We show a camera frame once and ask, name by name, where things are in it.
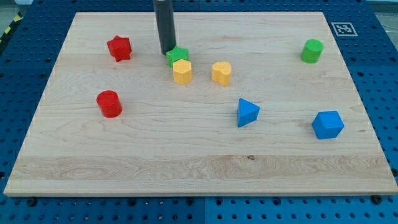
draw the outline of blue triangular prism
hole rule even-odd
[[[260,107],[240,98],[238,103],[238,127],[257,120]]]

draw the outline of black cylinder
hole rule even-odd
[[[154,0],[157,31],[162,54],[175,47],[175,30],[172,0]]]

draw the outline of green block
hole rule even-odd
[[[315,63],[318,61],[323,50],[323,43],[319,40],[310,39],[304,45],[301,59],[307,63]]]
[[[170,67],[173,67],[173,63],[180,59],[189,61],[188,49],[183,49],[178,46],[175,46],[173,50],[168,51],[166,53],[166,56],[167,56],[167,64]]]

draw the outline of wood grain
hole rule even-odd
[[[9,196],[395,194],[396,182],[320,12],[175,13],[193,81],[173,82],[152,13],[77,13],[7,183]],[[129,36],[119,63],[106,41]],[[321,40],[318,63],[300,60]],[[230,86],[211,66],[233,67]],[[119,93],[123,112],[95,98]],[[261,107],[236,127],[238,98]],[[320,141],[311,122],[338,110],[345,128]]]

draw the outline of blue pegboard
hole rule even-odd
[[[398,52],[363,0],[181,0],[176,11],[322,11],[391,167],[398,169]],[[0,57],[0,189],[76,12],[153,11],[152,0],[35,0]],[[398,196],[8,198],[0,223],[398,223]]]

